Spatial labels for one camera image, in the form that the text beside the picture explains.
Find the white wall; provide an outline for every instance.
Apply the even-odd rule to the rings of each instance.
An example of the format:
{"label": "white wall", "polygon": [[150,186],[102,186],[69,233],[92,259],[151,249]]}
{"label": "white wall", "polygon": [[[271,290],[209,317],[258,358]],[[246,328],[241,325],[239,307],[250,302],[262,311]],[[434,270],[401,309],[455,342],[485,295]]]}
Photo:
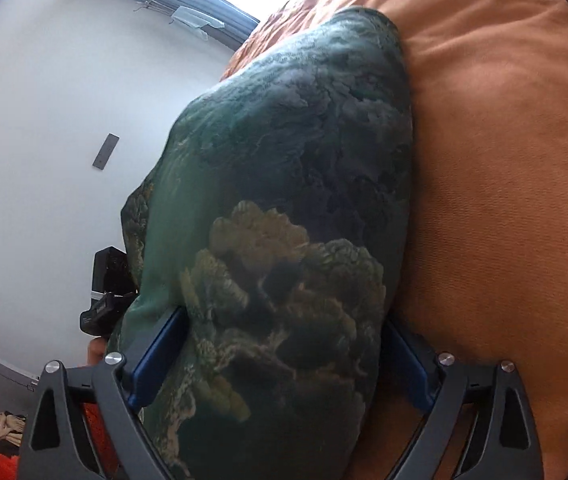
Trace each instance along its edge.
{"label": "white wall", "polygon": [[[0,360],[84,364],[92,259],[232,52],[132,0],[0,0]],[[104,171],[92,162],[120,137]]]}

